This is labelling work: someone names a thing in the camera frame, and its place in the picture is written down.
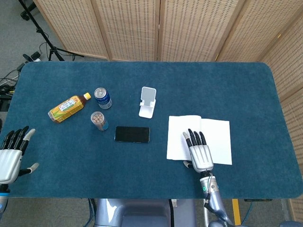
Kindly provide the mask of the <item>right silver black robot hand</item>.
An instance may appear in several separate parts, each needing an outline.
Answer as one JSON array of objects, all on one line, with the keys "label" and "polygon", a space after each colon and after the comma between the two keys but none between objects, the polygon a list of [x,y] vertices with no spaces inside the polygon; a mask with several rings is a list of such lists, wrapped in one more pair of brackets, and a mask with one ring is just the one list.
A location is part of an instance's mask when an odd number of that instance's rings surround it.
[{"label": "right silver black robot hand", "polygon": [[183,132],[191,161],[183,161],[187,168],[193,168],[196,172],[211,171],[214,167],[214,162],[211,156],[210,149],[206,143],[204,134],[188,129],[188,133]]}]

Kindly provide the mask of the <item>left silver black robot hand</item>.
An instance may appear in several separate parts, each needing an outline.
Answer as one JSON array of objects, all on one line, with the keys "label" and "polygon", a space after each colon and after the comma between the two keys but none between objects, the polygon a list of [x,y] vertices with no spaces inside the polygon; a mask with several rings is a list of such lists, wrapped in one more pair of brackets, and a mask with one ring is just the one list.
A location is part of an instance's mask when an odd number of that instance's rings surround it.
[{"label": "left silver black robot hand", "polygon": [[21,162],[28,147],[35,129],[28,126],[16,131],[10,131],[5,137],[0,147],[0,183],[4,185],[12,184],[18,177],[33,173],[38,167],[38,163],[25,169],[21,169]]}]

